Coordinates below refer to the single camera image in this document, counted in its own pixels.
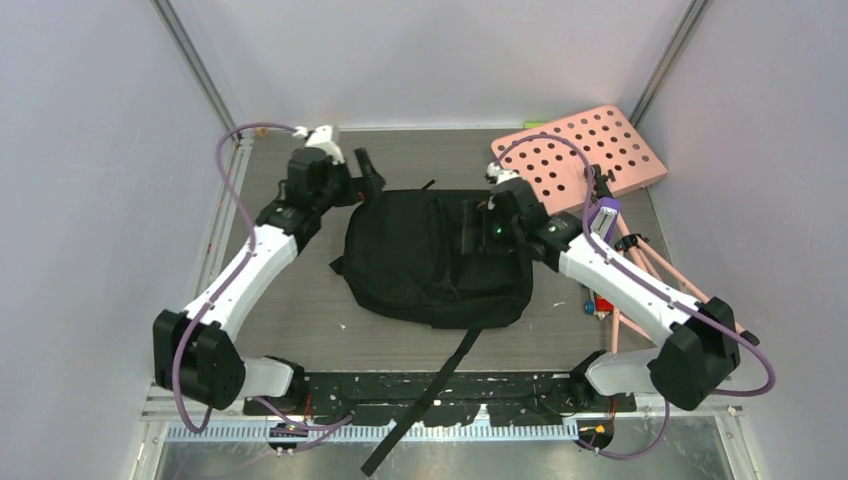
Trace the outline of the black backpack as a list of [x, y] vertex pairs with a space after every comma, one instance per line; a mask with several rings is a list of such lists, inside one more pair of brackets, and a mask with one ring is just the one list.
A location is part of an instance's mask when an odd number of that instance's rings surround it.
[[341, 256], [331, 269], [356, 303], [377, 315], [465, 335], [424, 392], [362, 465], [372, 476], [408, 430], [422, 420], [457, 367], [487, 329], [516, 322], [534, 287], [532, 262], [507, 250], [464, 248], [465, 233], [483, 222], [482, 190], [392, 190], [352, 213]]

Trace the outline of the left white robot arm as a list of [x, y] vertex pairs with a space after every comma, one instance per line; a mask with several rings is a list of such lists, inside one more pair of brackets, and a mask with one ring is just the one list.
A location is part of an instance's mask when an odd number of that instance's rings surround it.
[[361, 174], [336, 164], [318, 147], [296, 150], [278, 195], [254, 218], [239, 253], [197, 298], [178, 312], [162, 311], [153, 323], [157, 386], [215, 410], [235, 400], [268, 397], [284, 414], [298, 412], [307, 398], [295, 380], [300, 368], [276, 357], [247, 358], [235, 340], [271, 282], [292, 264], [321, 228], [333, 207], [369, 202], [382, 193], [384, 178], [368, 151], [354, 157]]

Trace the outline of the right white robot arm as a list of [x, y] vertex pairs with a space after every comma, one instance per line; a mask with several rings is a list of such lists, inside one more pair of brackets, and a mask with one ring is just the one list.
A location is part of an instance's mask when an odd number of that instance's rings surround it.
[[732, 309], [722, 300], [700, 302], [616, 253], [577, 217], [548, 214], [531, 185], [513, 178], [464, 209], [468, 250], [521, 253], [600, 294], [653, 342], [651, 349], [596, 352], [574, 370], [571, 397], [596, 410], [617, 394], [656, 393], [692, 411], [738, 367]]

